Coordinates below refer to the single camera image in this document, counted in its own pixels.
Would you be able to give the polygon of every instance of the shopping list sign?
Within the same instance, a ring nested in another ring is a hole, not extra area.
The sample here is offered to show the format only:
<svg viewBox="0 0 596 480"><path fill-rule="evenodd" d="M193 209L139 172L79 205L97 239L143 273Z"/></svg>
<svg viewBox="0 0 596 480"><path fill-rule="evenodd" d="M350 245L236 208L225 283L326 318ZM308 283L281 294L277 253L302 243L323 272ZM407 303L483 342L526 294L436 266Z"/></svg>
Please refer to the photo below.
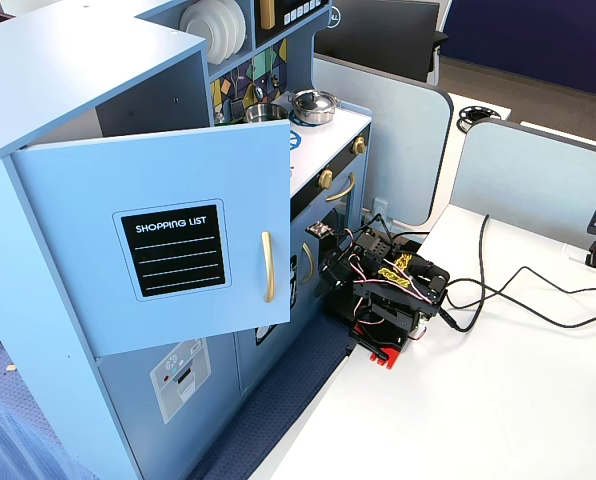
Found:
<svg viewBox="0 0 596 480"><path fill-rule="evenodd" d="M115 220L143 298L227 284L219 205L128 213Z"/></svg>

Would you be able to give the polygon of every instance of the desk divider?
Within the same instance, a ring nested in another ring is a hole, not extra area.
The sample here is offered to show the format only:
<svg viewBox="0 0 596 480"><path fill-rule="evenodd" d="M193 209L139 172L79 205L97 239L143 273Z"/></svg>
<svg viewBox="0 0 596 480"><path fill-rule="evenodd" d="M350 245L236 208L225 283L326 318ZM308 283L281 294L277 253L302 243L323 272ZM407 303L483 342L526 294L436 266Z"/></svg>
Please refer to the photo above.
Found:
<svg viewBox="0 0 596 480"><path fill-rule="evenodd" d="M586 250L596 146L484 120L467 134L450 203Z"/></svg>
<svg viewBox="0 0 596 480"><path fill-rule="evenodd" d="M313 84L373 113L364 206L408 225L429 218L453 113L436 87L314 55Z"/></svg>

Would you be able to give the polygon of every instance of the white desk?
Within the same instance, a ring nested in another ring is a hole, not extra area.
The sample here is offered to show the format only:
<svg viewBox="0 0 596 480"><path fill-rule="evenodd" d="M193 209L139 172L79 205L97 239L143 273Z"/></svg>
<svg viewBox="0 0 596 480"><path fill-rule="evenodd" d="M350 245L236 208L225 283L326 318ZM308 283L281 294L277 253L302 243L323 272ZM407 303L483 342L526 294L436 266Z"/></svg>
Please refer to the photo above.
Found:
<svg viewBox="0 0 596 480"><path fill-rule="evenodd" d="M542 132L551 133L553 135L570 138L572 140L578 140L579 142L584 142L584 143L588 143L589 145L596 146L596 141L594 141L594 140L589 140L588 138L579 137L577 135L572 135L570 133L561 132L560 130L554 130L552 128L547 128L547 127L543 127L541 125L536 125L535 123L520 122L520 125L522 125L523 127L533 128L534 130L540 130Z"/></svg>
<svg viewBox="0 0 596 480"><path fill-rule="evenodd" d="M447 145L445 146L445 154L442 158L442 167L440 175L438 176L438 186L436 188L436 196L434 197L434 205L429 219L420 226L407 225L396 222L398 227L404 227L410 231L424 231L428 232L442 215L443 210L449 205L451 199L451 192L454 188L454 181L456 180L456 172L458 171L458 164L460 163L460 155L462 154L462 147L465 144L465 134L462 133L456 126L459 118L459 113L463 108L480 105L491 108L500 114L503 120L509 119L511 110L499 105L481 102L473 98L462 97L450 93L449 96L454 104L454 113L451 117L451 127L449 129L449 136L447 137Z"/></svg>
<svg viewBox="0 0 596 480"><path fill-rule="evenodd" d="M449 206L421 255L454 278L478 275L482 217ZM485 276L501 286L523 264L565 288L596 273L563 245L490 220ZM596 315L596 292L567 297L530 276L508 293L564 323ZM452 288L460 303L478 287ZM466 324L470 312L454 312ZM491 299L463 335L434 318L389 371L356 348L274 480L596 480L596 324L552 327Z"/></svg>

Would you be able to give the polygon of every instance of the white plate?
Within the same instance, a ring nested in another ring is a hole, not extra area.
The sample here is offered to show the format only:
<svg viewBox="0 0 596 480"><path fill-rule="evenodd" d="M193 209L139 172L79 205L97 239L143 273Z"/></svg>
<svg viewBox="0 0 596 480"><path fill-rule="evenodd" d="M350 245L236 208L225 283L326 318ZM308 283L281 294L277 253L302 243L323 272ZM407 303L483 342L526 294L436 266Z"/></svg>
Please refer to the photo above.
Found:
<svg viewBox="0 0 596 480"><path fill-rule="evenodd" d="M222 22L225 24L225 28L227 29L227 54L225 55L225 58L229 58L231 54L234 53L234 47L236 46L236 20L225 4L221 3L219 0L200 1L216 10L216 13L218 13Z"/></svg>
<svg viewBox="0 0 596 480"><path fill-rule="evenodd" d="M180 17L180 30L183 32L187 31L187 24L189 24L189 16L193 13L195 8L192 8L194 5L191 5L182 12L182 17Z"/></svg>
<svg viewBox="0 0 596 480"><path fill-rule="evenodd" d="M217 10L204 0L194 3L187 10L191 10L189 17L186 19L188 22L199 19L209 27L211 38L203 37L207 39L207 61L218 65L227 56L228 33L225 22Z"/></svg>
<svg viewBox="0 0 596 480"><path fill-rule="evenodd" d="M236 0L218 0L225 4L229 9L229 13L236 22L236 46L233 53L238 53L245 43L245 35L247 35L247 25L245 24L245 15Z"/></svg>
<svg viewBox="0 0 596 480"><path fill-rule="evenodd" d="M192 18L191 21L187 22L187 28L185 30L187 33L192 35L196 35L197 37L202 37L207 40L207 52L211 50L214 45L214 36L211 33L211 28L207 25L202 18Z"/></svg>

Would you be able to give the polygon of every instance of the wire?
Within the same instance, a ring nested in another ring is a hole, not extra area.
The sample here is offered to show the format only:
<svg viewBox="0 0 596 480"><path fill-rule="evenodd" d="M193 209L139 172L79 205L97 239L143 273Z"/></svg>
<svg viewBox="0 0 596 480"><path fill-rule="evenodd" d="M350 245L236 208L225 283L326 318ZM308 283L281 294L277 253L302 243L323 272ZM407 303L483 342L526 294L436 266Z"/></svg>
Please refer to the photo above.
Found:
<svg viewBox="0 0 596 480"><path fill-rule="evenodd" d="M394 235L392 238L395 240L403 235L429 235L431 232L400 232Z"/></svg>
<svg viewBox="0 0 596 480"><path fill-rule="evenodd" d="M385 321L385 319L383 318L382 320L380 320L379 322L365 322L364 320L359 320L356 318L356 311L358 310L358 307L360 307L360 305L362 304L362 301L364 299L362 297L360 297L360 300L358 300L358 303L356 304L356 307L354 308L354 318L356 319L356 321L358 323L362 323L363 325L380 325L382 322Z"/></svg>
<svg viewBox="0 0 596 480"><path fill-rule="evenodd" d="M398 265L396 265L395 263L391 263L389 260L383 259L383 262L385 262L388 265L391 265L392 267L394 267L396 270L398 270L398 272L400 272L400 274L405 277L407 280L409 280L409 283L411 284L411 288L413 288L413 290L420 296L420 300L424 300L425 302L429 303L431 305L432 301L429 300L427 297L425 297L420 290L418 290L418 288L416 288L416 285L414 285L414 279L411 278L409 275L407 275L404 270L402 268L400 268Z"/></svg>
<svg viewBox="0 0 596 480"><path fill-rule="evenodd" d="M418 340L420 340L422 337L425 336L425 333L427 333L427 326L425 325L424 330L422 331L422 333L420 335L418 335L417 337L412 337L411 335L407 335L407 338L409 340L413 340L414 342L417 342Z"/></svg>
<svg viewBox="0 0 596 480"><path fill-rule="evenodd" d="M387 228L387 224L385 223L385 220L382 218L382 215L379 214L379 213L376 216L380 220L380 223L382 224L382 228L385 229L385 233L387 234L387 238L389 239L389 245L391 245L393 247L394 246L394 239L391 236L391 232Z"/></svg>
<svg viewBox="0 0 596 480"><path fill-rule="evenodd" d="M490 298L493 298L493 297L495 297L497 295L500 295L509 286L509 284L512 281L514 281L516 279L516 277L518 275L520 275L520 273L523 272L524 270L529 271L530 273L534 274L536 277L540 278L543 282L548 283L549 285L551 285L552 287L554 287L556 290L558 290L558 291L560 291L560 292L562 292L562 293L564 293L566 295L576 295L577 293L583 293L583 292L596 292L596 287L580 288L578 290L565 290L564 288L559 287L558 285L556 285L552 281L550 281L547 278L543 277L541 274L539 274L538 272L536 272L535 270L533 270L531 267L528 267L528 266L525 265L525 266L520 267L518 269L518 271L516 271L516 273L514 273L514 275L509 280L507 280L507 283L505 283L500 290L490 289L494 293L491 294L491 295L488 295L487 297L485 297L485 300L489 300ZM456 280L452 280L451 282L449 282L447 284L447 287L450 287L451 285L453 285L455 283L465 282L467 280L470 280L470 279L467 279L467 278L458 278ZM454 305L454 303L449 298L449 295L447 295L447 300L449 301L449 303L451 304L451 306L455 310L464 310L465 308L473 307L474 305L476 305L478 303L478 300L476 300L475 302L471 302L471 303L469 303L467 305L456 306L456 305Z"/></svg>
<svg viewBox="0 0 596 480"><path fill-rule="evenodd" d="M354 244L354 234L348 228L345 228L344 231L347 232L349 234L349 236L351 237L351 245L353 245Z"/></svg>
<svg viewBox="0 0 596 480"><path fill-rule="evenodd" d="M349 266L358 274L362 277L363 280L367 280L367 277L365 276L365 272L363 272L362 267L360 266L360 264L358 265L354 265L353 263L351 263L351 257L356 257L358 258L358 255L356 255L355 253L349 255Z"/></svg>
<svg viewBox="0 0 596 480"><path fill-rule="evenodd" d="M447 322L447 324L450 327L454 328L455 330L457 330L459 332L463 332L463 333L466 333L469 330L471 330L473 328L474 324L476 323L476 320L478 319L478 316L480 315L480 312L482 310L482 306L484 305L485 301L488 300L489 298L495 297L496 295L499 295L502 298L504 298L505 300L508 300L508 301L510 301L510 302L518 305L519 307L521 307L521 308L527 310L528 312L532 313L533 315L537 316L541 320L544 320L545 322L550 323L551 325L554 325L556 327L565 328L565 329L574 329L574 328L584 327L585 325L589 325L590 323L596 322L596 316L595 316L593 318L584 320L584 321L579 322L579 323L571 324L571 325L570 324L560 323L560 322L557 322L555 320L552 320L551 318L547 317L546 315L543 315L542 313L540 313L537 310L535 310L535 309L533 309L533 308L525 305L524 303L516 300L515 298L510 297L509 295L503 293L503 290L505 288L507 288L507 286L509 286L509 284L523 270L530 271L531 273L533 273L534 275L536 275L538 278L540 278L544 282L548 283L549 285L551 285L552 287L554 287L558 291L560 291L562 293L565 293L566 295L575 295L577 293L582 293L582 292L594 292L594 291L596 291L596 287L581 288L581 289L578 289L578 290L568 291L568 290L565 290L564 288L559 287L555 283L553 283L550 280L546 279L545 277L543 277L542 275L540 275L539 273L535 272L534 270L532 270L531 268L529 268L527 266L523 266L523 267L519 268L518 271L505 283L505 285L500 290L496 290L495 288L492 288L489 285L487 285L485 283L484 264L483 264L483 236L484 236L485 226L486 226L488 220L489 220L489 215L485 216L485 219L482 222L482 227L480 229L480 238L479 238L479 242L478 242L478 263L479 263L479 266L480 266L480 279L481 280L478 281L478 280L474 280L473 278L458 278L456 280L452 280L451 282L449 282L447 284L447 287L449 287L451 285L455 285L457 283L463 283L463 282L475 283L476 285L480 285L481 286L480 300L478 300L477 302L472 302L472 303L470 303L468 305L463 305L463 306L460 306L460 307L456 307L451 302L451 300L449 299L449 294L447 294L447 300L449 301L450 305L452 307L458 309L458 310L469 308L469 307L475 305L476 303L478 304L478 309L474 313L474 317L472 318L472 320L469 323L469 325L467 327L465 327L465 328L460 327L457 324L457 322L453 319L453 317L451 315L449 315L448 312L446 312L444 309L440 309L438 313L443 318L443 320L445 320L445 322ZM491 292L494 292L493 295L486 296L486 291L487 290L489 290Z"/></svg>
<svg viewBox="0 0 596 480"><path fill-rule="evenodd" d="M395 282L390 282L389 280L374 280L374 279L368 279L368 280L354 280L354 283L386 283L387 285L391 285L392 287L399 288L399 289L400 289L400 290L402 290L403 292L405 292L405 293L407 293L407 294L411 295L411 296L412 296L412 297L414 297L414 298L417 298L418 300L421 300L421 301L423 301L423 302L424 302L425 300L427 300L427 299L426 299L426 298L424 298L424 297L419 297L418 295L416 295L416 294L415 294L414 292L412 292L411 290L407 290L406 288L404 288L404 287L401 287L400 285L398 285L398 284L397 284L397 283L395 283Z"/></svg>
<svg viewBox="0 0 596 480"><path fill-rule="evenodd" d="M352 231L352 235L357 234L358 232L361 232L363 230L366 230L367 228L369 228L373 223L377 222L377 221L381 221L384 224L384 220L382 220L382 215L380 215L379 213L377 213L376 215L374 215L374 217L369 220L367 223L361 225L360 227L358 227L356 230ZM337 236L344 236L344 235L348 235L347 232L339 232L339 233L335 233L334 235Z"/></svg>

